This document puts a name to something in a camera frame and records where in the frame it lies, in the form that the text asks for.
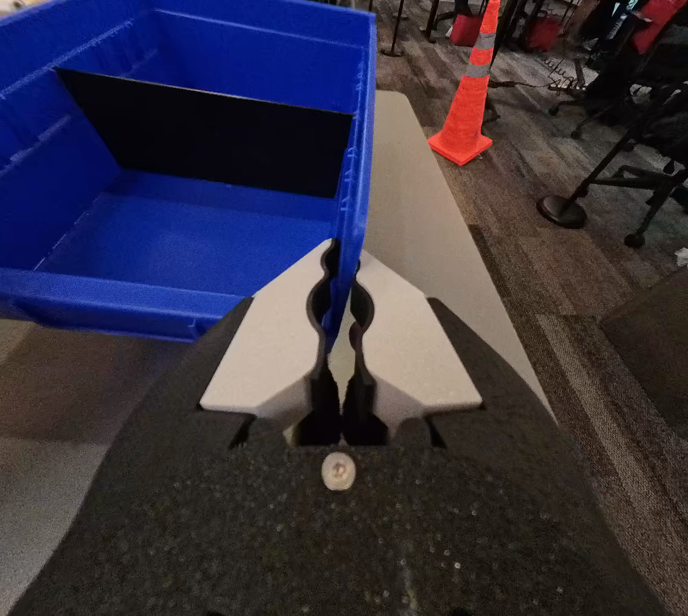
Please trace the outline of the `red cloth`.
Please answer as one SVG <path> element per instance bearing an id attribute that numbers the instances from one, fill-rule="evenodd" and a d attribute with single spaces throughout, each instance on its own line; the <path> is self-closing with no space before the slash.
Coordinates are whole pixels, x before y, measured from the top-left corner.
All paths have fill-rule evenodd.
<path id="1" fill-rule="evenodd" d="M 639 55 L 648 53 L 659 33 L 686 4 L 687 0 L 649 0 L 636 19 L 632 49 Z"/>

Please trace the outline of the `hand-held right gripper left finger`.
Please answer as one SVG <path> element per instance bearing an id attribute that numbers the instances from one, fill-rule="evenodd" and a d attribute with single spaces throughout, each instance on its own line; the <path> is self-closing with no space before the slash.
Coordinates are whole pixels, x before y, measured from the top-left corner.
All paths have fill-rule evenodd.
<path id="1" fill-rule="evenodd" d="M 324 327 L 339 252 L 338 240 L 325 240 L 254 294 L 200 399 L 203 410 L 292 428 L 297 445 L 339 443 L 339 391 Z"/>

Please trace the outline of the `black stand with round base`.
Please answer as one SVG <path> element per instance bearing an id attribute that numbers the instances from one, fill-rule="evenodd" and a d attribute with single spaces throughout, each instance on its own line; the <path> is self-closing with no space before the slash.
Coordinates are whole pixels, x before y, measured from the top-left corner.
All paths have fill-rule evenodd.
<path id="1" fill-rule="evenodd" d="M 633 124 L 569 196 L 549 195 L 539 199 L 536 207 L 540 216 L 562 228 L 580 229 L 586 224 L 588 215 L 579 200 L 588 195 L 590 187 L 647 191 L 648 211 L 638 228 L 624 240 L 629 248 L 643 246 L 645 233 L 655 216 L 687 182 L 687 128 L 679 119 L 676 108 L 670 108 L 677 99 L 675 95 L 663 104 L 657 104 Z M 640 144 L 653 148 L 667 159 L 663 170 L 621 164 L 614 173 L 603 174 L 620 152 Z"/>

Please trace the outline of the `red floor bin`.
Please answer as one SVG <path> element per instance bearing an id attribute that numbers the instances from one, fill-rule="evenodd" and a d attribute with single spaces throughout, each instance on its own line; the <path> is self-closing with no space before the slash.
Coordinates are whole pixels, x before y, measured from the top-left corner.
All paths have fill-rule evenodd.
<path id="1" fill-rule="evenodd" d="M 526 35 L 524 49 L 527 52 L 549 52 L 562 32 L 562 21 L 554 16 L 538 17 Z"/>
<path id="2" fill-rule="evenodd" d="M 449 33 L 449 40 L 456 47 L 473 47 L 479 35 L 482 21 L 482 14 L 458 14 Z"/>

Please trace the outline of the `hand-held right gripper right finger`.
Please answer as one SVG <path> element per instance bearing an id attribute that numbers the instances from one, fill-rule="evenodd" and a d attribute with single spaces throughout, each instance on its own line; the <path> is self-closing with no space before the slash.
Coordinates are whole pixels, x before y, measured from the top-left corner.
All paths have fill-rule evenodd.
<path id="1" fill-rule="evenodd" d="M 367 251 L 349 307 L 354 373 L 344 398 L 349 445 L 385 445 L 406 421 L 483 403 L 429 298 Z"/>

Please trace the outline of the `blue plastic bin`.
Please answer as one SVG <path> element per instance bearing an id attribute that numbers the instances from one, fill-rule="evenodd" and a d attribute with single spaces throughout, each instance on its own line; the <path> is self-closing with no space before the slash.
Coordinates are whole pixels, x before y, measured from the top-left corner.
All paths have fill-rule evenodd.
<path id="1" fill-rule="evenodd" d="M 328 239 L 363 248 L 378 35 L 304 0 L 51 0 L 1 19 L 1 318 L 192 342 Z M 56 68 L 354 116 L 332 199 L 121 168 Z"/>

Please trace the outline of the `orange traffic cone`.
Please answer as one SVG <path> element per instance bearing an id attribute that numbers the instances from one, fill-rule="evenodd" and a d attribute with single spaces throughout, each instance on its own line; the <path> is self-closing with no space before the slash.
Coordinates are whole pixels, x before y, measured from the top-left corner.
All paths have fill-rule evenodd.
<path id="1" fill-rule="evenodd" d="M 492 145 L 482 134 L 501 0 L 488 0 L 479 34 L 443 128 L 427 139 L 432 151 L 463 166 Z"/>

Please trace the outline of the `black bin divider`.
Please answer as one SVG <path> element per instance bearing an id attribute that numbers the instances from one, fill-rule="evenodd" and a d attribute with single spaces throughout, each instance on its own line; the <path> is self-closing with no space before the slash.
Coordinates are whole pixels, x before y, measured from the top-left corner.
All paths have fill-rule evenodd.
<path id="1" fill-rule="evenodd" d="M 123 169 L 335 197 L 354 116 L 56 68 Z"/>

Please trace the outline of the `black office chair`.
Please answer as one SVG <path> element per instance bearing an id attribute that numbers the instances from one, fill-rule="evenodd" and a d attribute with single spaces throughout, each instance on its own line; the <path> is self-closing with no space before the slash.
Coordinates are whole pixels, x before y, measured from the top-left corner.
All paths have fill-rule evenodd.
<path id="1" fill-rule="evenodd" d="M 572 138 L 579 138 L 591 121 L 622 127 L 626 134 L 654 106 L 675 95 L 678 99 L 670 108 L 676 108 L 687 128 L 687 6 L 669 21 L 644 55 L 637 54 L 630 44 L 638 16 L 629 15 L 619 29 L 623 44 L 600 64 L 597 77 L 583 95 L 550 109 L 551 115 L 565 106 L 580 105 L 585 109 L 587 116 L 572 130 Z M 672 200 L 687 212 L 687 183 Z"/>

